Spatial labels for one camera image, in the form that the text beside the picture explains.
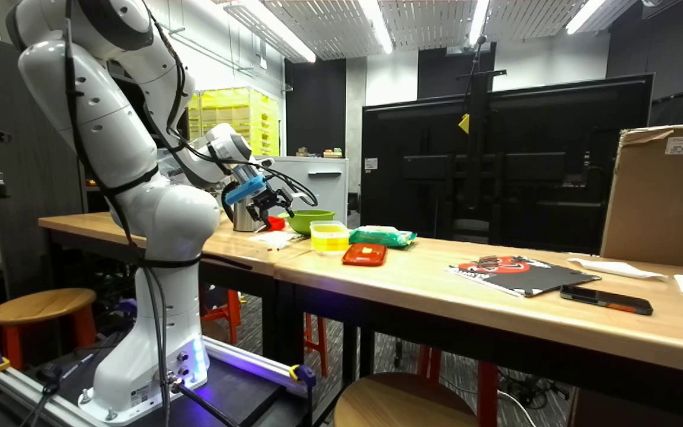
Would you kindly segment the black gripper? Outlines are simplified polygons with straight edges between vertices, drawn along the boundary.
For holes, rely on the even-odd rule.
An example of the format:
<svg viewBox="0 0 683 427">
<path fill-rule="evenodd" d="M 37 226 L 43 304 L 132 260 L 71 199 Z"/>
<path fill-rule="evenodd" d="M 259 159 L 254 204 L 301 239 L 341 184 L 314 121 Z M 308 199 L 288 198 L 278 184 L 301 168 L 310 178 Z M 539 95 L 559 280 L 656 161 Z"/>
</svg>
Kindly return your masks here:
<svg viewBox="0 0 683 427">
<path fill-rule="evenodd" d="M 288 203 L 283 191 L 265 187 L 263 193 L 254 194 L 247 211 L 254 221 L 265 224 L 267 211 L 278 207 L 283 218 L 294 218 L 294 209 Z"/>
</svg>

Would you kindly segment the robot base platform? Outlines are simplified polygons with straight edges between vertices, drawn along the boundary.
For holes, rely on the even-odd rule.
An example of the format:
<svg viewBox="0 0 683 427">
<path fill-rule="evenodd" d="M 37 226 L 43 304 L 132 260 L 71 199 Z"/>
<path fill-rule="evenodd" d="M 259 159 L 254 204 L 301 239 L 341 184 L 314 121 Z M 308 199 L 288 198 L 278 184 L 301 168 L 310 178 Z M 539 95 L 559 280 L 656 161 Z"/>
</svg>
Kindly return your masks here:
<svg viewBox="0 0 683 427">
<path fill-rule="evenodd" d="M 0 369 L 0 398 L 22 427 L 308 427 L 315 372 L 205 340 L 206 358 L 171 358 L 132 411 L 103 409 L 86 387 L 106 347 L 50 364 L 43 375 Z"/>
</svg>

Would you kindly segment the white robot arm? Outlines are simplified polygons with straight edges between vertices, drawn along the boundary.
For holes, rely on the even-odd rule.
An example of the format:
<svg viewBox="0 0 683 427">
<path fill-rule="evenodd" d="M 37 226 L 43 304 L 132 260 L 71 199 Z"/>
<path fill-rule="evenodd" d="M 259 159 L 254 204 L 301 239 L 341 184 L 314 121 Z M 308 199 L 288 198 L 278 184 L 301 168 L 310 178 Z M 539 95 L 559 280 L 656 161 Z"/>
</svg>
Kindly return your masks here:
<svg viewBox="0 0 683 427">
<path fill-rule="evenodd" d="M 209 379 L 200 321 L 200 256 L 221 209 L 260 221 L 289 203 L 247 141 L 221 123 L 195 151 L 177 134 L 188 71 L 144 0 L 16 0 L 7 33 L 20 75 L 84 168 L 97 180 L 136 251 L 137 319 L 103 358 L 80 409 L 131 425 L 175 387 Z"/>
</svg>

